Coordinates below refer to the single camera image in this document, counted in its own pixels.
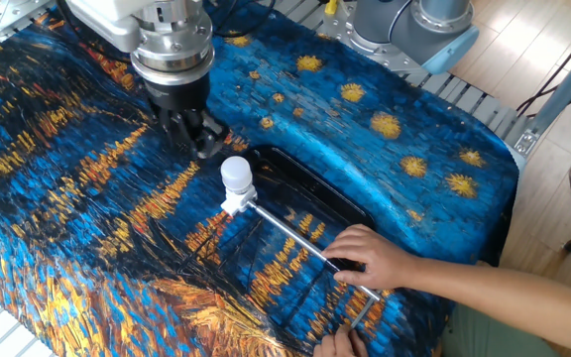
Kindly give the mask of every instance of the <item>yellow star pattern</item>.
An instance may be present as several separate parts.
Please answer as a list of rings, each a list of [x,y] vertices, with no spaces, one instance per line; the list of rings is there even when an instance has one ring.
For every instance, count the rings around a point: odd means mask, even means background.
[[[479,152],[471,149],[462,149],[462,151],[460,151],[460,159],[462,159],[464,163],[476,168],[480,168],[486,163]]]
[[[356,83],[345,84],[341,87],[341,96],[345,100],[357,102],[365,95],[363,87]]]
[[[446,178],[448,185],[455,193],[466,198],[477,197],[477,183],[472,178],[459,174],[451,174]]]
[[[323,67],[323,63],[316,56],[303,56],[296,60],[296,69],[319,71]]]
[[[423,178],[426,174],[426,162],[417,157],[405,157],[400,161],[400,166],[407,175],[415,178]]]
[[[372,129],[383,134],[385,139],[397,139],[402,129],[395,116],[387,113],[378,113],[372,118]]]

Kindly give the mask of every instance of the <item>silver metal bracket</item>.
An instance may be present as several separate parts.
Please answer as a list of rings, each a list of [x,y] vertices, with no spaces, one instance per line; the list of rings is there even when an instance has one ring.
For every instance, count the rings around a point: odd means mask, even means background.
[[[527,158],[532,152],[534,145],[539,141],[540,135],[532,133],[530,129],[523,132],[519,140],[514,144],[514,149],[523,157]]]

